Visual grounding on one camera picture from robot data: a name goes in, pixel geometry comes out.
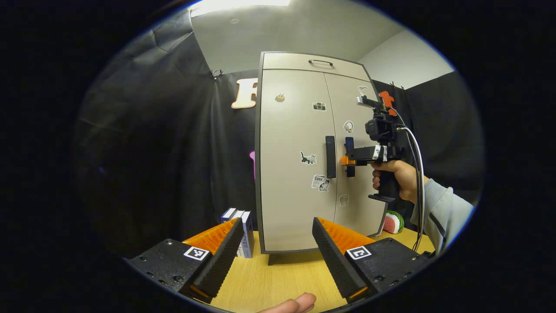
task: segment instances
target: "gray sleeve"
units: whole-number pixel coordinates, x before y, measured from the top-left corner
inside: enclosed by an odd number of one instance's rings
[[[473,206],[454,194],[452,188],[444,188],[432,179],[425,184],[424,230],[436,250],[444,252],[457,237],[473,212]],[[419,223],[419,210],[413,208],[410,222]]]

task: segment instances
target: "white wall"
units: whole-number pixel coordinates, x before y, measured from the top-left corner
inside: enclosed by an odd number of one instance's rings
[[[405,89],[453,72],[451,64],[411,31],[402,31],[367,53],[359,63],[372,79]]]

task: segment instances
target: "watermelon toy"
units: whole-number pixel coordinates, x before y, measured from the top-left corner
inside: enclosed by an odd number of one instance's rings
[[[401,232],[404,229],[404,219],[400,213],[387,210],[383,229],[392,234]]]

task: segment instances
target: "book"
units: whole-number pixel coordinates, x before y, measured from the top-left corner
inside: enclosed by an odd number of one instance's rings
[[[229,208],[226,210],[226,212],[224,212],[224,214],[220,217],[220,223],[229,221],[230,217],[234,215],[234,213],[236,213],[236,208]]]
[[[243,215],[243,213],[244,213],[243,210],[237,210],[236,213],[230,219],[234,219],[236,217],[239,217],[241,219],[241,216]],[[236,256],[244,257],[243,249],[241,248],[241,244],[237,248]]]
[[[253,222],[251,218],[251,211],[245,211],[241,216],[241,221],[244,228],[244,236],[241,239],[240,248],[242,250],[242,257],[253,258],[253,248],[255,246],[255,237],[253,235]]]

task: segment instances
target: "ceiling light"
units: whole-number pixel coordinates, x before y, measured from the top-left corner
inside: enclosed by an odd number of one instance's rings
[[[192,4],[187,9],[191,11],[191,17],[193,18],[224,9],[248,6],[287,7],[288,4],[290,4],[290,0],[202,0]]]

